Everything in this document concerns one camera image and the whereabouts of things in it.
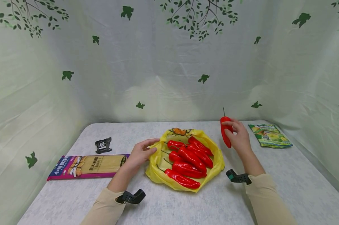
tree branch print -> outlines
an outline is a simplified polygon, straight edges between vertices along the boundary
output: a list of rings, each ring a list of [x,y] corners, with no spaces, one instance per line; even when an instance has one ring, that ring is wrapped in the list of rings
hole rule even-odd
[[[68,21],[69,15],[65,9],[55,5],[55,0],[0,0],[0,4],[6,5],[9,12],[0,12],[0,25],[8,28],[28,31],[30,36],[41,37],[43,29],[34,24],[39,19],[48,20],[48,27],[61,29],[55,16],[45,13],[45,10],[53,11]]]
[[[231,3],[233,1],[164,0],[160,7],[163,12],[168,11],[171,14],[171,17],[167,19],[167,23],[187,31],[190,38],[196,37],[199,41],[203,41],[209,36],[208,29],[211,26],[215,35],[222,34],[224,22],[219,18],[220,16],[228,17],[229,24],[235,24],[238,21],[238,14],[232,11]]]

red pepper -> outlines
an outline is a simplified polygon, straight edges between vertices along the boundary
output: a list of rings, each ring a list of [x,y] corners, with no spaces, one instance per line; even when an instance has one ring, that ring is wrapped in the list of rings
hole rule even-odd
[[[165,154],[168,154],[168,158],[170,161],[177,161],[177,160],[181,160],[183,161],[183,159],[178,155],[178,153],[176,151],[171,151],[170,153],[167,153],[165,151],[162,151],[164,152]]]
[[[174,140],[169,140],[167,142],[167,147],[171,150],[177,151],[180,147],[185,147],[186,144],[184,144],[183,142],[176,142]]]
[[[178,150],[178,155],[183,158],[187,163],[191,163],[194,165],[202,173],[207,173],[206,166],[202,163],[202,161],[194,154],[193,152],[187,150],[185,147],[180,147]]]
[[[197,145],[198,148],[200,150],[202,150],[203,152],[205,152],[208,156],[213,156],[211,150],[207,147],[205,147],[199,140],[197,140],[195,137],[191,136],[189,139],[188,139],[188,142],[190,144],[194,144],[194,145]]]
[[[207,156],[207,154],[205,154],[203,151],[201,151],[197,145],[194,144],[190,144],[187,146],[187,149],[191,152],[193,152],[194,154],[196,154],[196,156],[198,156],[198,158],[203,162],[203,164],[208,167],[208,168],[213,168],[213,162],[212,159],[209,158],[209,156]]]
[[[201,183],[195,180],[192,180],[191,178],[180,175],[179,173],[171,169],[166,169],[165,171],[164,170],[161,170],[161,171],[163,171],[168,177],[172,178],[173,180],[175,180],[177,183],[179,183],[183,187],[190,188],[190,189],[197,189],[201,185]]]
[[[223,125],[223,122],[231,121],[231,118],[227,117],[226,114],[224,113],[224,107],[223,107],[223,117],[221,118],[221,133],[222,133],[222,138],[224,143],[228,148],[232,147],[231,140],[229,137],[227,137],[226,132],[224,130],[228,129],[230,132],[233,133],[233,127],[229,125]]]
[[[170,163],[165,158],[163,159],[164,161],[172,165],[173,171],[181,175],[188,176],[190,178],[197,178],[197,179],[204,178],[207,176],[207,174],[202,173],[201,171],[197,170],[192,164],[187,163],[183,160],[177,160],[177,161],[174,161],[174,163]]]

white table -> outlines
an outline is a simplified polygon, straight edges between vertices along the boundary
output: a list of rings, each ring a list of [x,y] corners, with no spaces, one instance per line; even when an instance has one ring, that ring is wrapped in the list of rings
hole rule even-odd
[[[264,124],[266,121],[244,121]],[[164,184],[155,184],[145,175],[145,166],[131,181],[128,191],[139,188],[146,193],[139,205],[127,204],[117,224],[254,224],[252,206],[243,184],[234,184],[226,171],[243,173],[243,166],[233,149],[222,140],[219,122],[96,123],[89,125],[67,156],[95,154],[94,142],[112,137],[110,154],[130,153],[137,142],[160,137],[165,130],[204,130],[224,154],[225,169],[197,194],[177,192]],[[314,166],[293,146],[289,149],[260,147],[250,131],[252,148],[298,224],[339,225],[339,194]],[[18,225],[78,225],[110,178],[51,180],[28,208]]]

pepper pile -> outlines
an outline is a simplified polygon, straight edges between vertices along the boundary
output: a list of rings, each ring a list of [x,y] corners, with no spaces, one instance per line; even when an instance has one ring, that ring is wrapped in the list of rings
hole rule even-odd
[[[200,183],[191,178],[204,178],[207,176],[207,168],[213,168],[213,161],[210,156],[213,156],[211,150],[205,147],[199,140],[191,136],[188,139],[189,144],[170,140],[167,142],[167,147],[173,151],[167,153],[168,158],[173,163],[164,159],[172,165],[172,169],[163,171],[168,177],[172,178],[180,185],[190,189],[197,189]]]

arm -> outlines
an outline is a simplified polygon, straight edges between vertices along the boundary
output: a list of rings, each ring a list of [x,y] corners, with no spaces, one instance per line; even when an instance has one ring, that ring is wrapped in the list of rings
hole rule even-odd
[[[245,172],[252,184],[246,185],[246,193],[252,203],[258,225],[295,225],[291,212],[283,203],[276,191],[272,177],[264,171],[257,156],[252,151],[249,134],[245,126],[237,121],[224,122],[223,125],[233,126],[237,134],[225,130],[232,146],[240,157]]]
[[[127,189],[141,165],[157,151],[156,147],[147,148],[155,142],[159,142],[159,139],[148,139],[134,146],[126,163],[117,171],[107,188],[102,190],[81,225],[116,224],[125,207],[125,204],[116,202],[116,199]]]

